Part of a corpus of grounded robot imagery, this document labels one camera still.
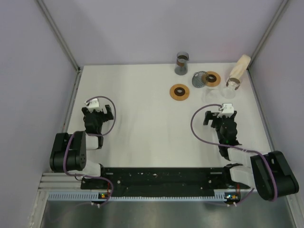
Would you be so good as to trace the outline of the clear ribbed glass dripper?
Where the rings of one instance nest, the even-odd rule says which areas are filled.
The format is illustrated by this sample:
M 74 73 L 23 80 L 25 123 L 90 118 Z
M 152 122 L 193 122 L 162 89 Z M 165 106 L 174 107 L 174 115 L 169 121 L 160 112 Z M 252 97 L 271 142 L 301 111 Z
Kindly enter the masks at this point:
M 207 88 L 202 95 L 202 101 L 208 104 L 219 104 L 220 100 L 221 95 L 219 89 Z

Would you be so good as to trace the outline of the clear glass cup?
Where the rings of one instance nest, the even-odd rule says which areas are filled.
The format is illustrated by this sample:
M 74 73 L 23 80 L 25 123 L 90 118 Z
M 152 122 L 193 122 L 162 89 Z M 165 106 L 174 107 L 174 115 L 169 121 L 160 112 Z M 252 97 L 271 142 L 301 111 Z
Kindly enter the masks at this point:
M 226 85 L 222 88 L 221 94 L 226 99 L 232 99 L 236 95 L 236 90 L 240 87 L 240 80 L 236 78 L 229 78 Z

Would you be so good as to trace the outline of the cream filter holder box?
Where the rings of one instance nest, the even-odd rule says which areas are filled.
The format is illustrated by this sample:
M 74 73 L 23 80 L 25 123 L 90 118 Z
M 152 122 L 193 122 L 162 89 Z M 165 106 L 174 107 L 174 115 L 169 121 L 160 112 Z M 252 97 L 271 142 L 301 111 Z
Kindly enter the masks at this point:
M 250 61 L 251 61 L 251 57 L 249 57 L 248 55 L 241 56 L 241 58 L 237 61 L 235 66 L 230 71 L 229 77 L 226 82 L 226 86 L 228 86 L 230 82 L 240 85 L 241 77 L 243 76 L 244 72 L 247 70 Z

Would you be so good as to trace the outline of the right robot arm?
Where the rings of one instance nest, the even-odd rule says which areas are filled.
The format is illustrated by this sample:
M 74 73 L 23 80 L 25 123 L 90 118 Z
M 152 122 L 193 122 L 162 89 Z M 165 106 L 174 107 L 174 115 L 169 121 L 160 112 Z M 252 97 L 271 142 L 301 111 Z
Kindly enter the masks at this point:
M 234 162 L 227 166 L 228 172 L 222 175 L 222 183 L 227 188 L 233 188 L 238 183 L 255 188 L 264 200 L 271 201 L 299 192 L 299 184 L 280 151 L 258 155 L 246 149 L 237 149 L 241 144 L 237 140 L 237 123 L 234 112 L 230 117 L 220 116 L 220 113 L 207 111 L 204 125 L 211 122 L 219 142 L 219 153 L 228 161 Z

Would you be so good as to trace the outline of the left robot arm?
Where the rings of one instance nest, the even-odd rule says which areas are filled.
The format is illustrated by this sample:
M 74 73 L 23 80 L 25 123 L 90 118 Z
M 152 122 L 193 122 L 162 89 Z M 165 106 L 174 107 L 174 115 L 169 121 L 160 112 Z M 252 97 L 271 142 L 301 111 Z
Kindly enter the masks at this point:
M 74 134 L 57 133 L 50 155 L 53 172 L 68 172 L 71 175 L 92 176 L 91 182 L 97 188 L 107 185 L 108 177 L 101 173 L 102 165 L 87 159 L 86 152 L 101 149 L 104 137 L 101 135 L 103 123 L 114 119 L 110 105 L 83 107 L 85 130 Z

